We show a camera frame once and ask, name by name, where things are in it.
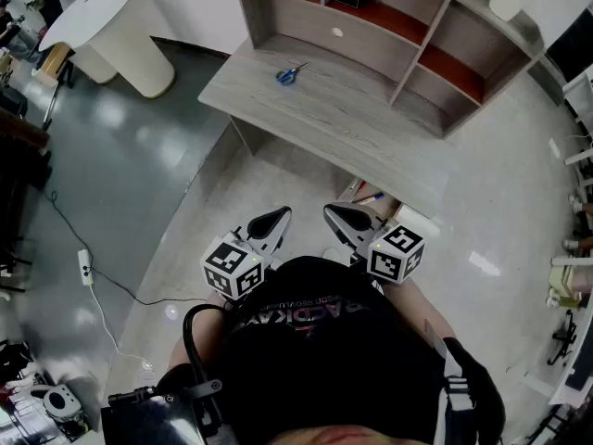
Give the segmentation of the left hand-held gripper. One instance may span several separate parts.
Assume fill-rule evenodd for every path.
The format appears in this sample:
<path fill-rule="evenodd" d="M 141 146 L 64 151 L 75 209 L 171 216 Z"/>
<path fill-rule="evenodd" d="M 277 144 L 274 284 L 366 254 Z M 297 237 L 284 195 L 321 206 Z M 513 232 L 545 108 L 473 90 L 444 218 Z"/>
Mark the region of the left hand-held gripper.
<path fill-rule="evenodd" d="M 222 297 L 239 301 L 283 262 L 275 256 L 284 242 L 292 210 L 281 207 L 252 219 L 239 228 L 215 237 L 200 259 L 206 283 Z"/>

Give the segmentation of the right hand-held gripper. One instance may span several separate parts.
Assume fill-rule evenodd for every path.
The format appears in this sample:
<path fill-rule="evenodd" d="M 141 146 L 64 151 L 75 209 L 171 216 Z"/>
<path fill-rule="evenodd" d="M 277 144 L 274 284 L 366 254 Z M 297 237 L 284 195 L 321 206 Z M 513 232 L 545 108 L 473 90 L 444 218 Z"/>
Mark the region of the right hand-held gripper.
<path fill-rule="evenodd" d="M 378 282 L 400 284 L 421 264 L 424 238 L 399 222 L 390 224 L 367 206 L 327 204 L 323 218 L 338 240 L 352 250 L 350 267 Z"/>

